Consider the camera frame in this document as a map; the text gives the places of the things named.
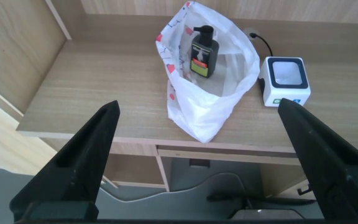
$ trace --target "bottle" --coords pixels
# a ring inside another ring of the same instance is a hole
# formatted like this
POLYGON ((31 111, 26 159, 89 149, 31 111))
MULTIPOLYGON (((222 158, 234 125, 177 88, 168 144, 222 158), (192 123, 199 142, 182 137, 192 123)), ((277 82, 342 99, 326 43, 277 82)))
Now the bottle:
POLYGON ((215 71, 219 44, 212 39, 214 28, 211 26, 194 27, 200 32, 191 42, 190 70, 209 78, 215 71))

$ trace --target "wooden wall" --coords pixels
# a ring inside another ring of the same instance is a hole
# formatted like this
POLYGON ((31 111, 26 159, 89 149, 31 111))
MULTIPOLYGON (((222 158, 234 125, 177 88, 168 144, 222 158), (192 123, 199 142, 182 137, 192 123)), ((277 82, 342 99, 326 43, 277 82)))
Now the wooden wall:
MULTIPOLYGON (((186 0, 81 0, 88 14, 173 16, 186 0)), ((358 0, 198 0, 232 19, 358 23, 358 0)))
POLYGON ((15 131, 19 123, 0 109, 0 168, 16 174, 35 175, 56 154, 39 138, 15 131))
POLYGON ((65 41, 44 0, 0 0, 0 168, 34 175, 56 154, 16 128, 65 41))
POLYGON ((64 42, 44 0, 0 0, 0 95, 24 113, 64 42))

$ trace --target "square device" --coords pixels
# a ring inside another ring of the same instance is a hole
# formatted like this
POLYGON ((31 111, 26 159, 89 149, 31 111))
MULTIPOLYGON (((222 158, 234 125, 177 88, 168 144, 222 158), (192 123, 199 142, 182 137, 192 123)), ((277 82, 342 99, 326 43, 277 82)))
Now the square device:
POLYGON ((259 84, 265 106, 278 106, 282 98, 304 105, 311 94, 302 58, 267 57, 259 84))

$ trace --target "white plastic bag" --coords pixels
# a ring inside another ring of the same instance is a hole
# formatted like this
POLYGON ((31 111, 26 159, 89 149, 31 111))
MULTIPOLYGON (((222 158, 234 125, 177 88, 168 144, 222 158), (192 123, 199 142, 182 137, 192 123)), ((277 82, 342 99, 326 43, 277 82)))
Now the white plastic bag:
POLYGON ((200 142, 209 142, 234 106, 255 83, 259 56, 247 36, 226 17, 197 2, 187 2, 156 41, 168 81, 168 117, 200 142), (219 43, 214 73, 201 77, 190 70, 194 27, 214 27, 219 43))

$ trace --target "power cord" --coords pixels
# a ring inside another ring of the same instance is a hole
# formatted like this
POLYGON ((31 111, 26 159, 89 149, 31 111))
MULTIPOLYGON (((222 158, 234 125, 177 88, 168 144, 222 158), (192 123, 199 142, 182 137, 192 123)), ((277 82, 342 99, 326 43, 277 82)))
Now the power cord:
POLYGON ((190 188, 183 189, 183 190, 177 190, 177 191, 173 191, 173 192, 161 192, 161 193, 153 194, 153 195, 150 195, 150 196, 147 196, 147 197, 138 198, 138 199, 134 199, 134 200, 123 200, 123 199, 119 199, 119 198, 115 197, 113 194, 109 193, 106 189, 104 189, 104 188, 102 188, 102 187, 100 187, 100 189, 101 189, 104 193, 106 193, 108 196, 112 197, 113 199, 116 199, 116 200, 119 201, 119 202, 123 202, 123 203, 133 203, 133 202, 140 202, 140 201, 142 201, 142 200, 150 199, 150 198, 153 198, 153 197, 156 197, 156 196, 159 196, 159 195, 177 194, 177 193, 188 192, 188 191, 197 189, 198 187, 200 187, 201 185, 203 185, 205 182, 207 182, 209 179, 211 179, 211 178, 213 178, 213 177, 216 177, 216 176, 219 176, 219 175, 232 175, 232 176, 237 177, 237 179, 239 180, 240 186, 241 186, 241 188, 242 188, 242 191, 244 192, 244 194, 246 193, 246 188, 244 187, 244 184, 242 183, 241 178, 240 178, 237 174, 232 173, 232 172, 222 172, 222 173, 214 174, 214 175, 212 175, 212 176, 209 176, 207 179, 205 179, 205 180, 202 181, 200 184, 197 184, 197 185, 194 186, 194 187, 190 187, 190 188))
POLYGON ((252 37, 252 38, 258 37, 259 39, 261 39, 261 40, 266 44, 266 46, 267 46, 267 48, 268 48, 268 51, 270 52, 270 56, 273 57, 272 49, 270 48, 269 44, 267 43, 267 41, 266 41, 263 37, 259 36, 259 35, 256 34, 256 33, 250 33, 249 36, 252 37))

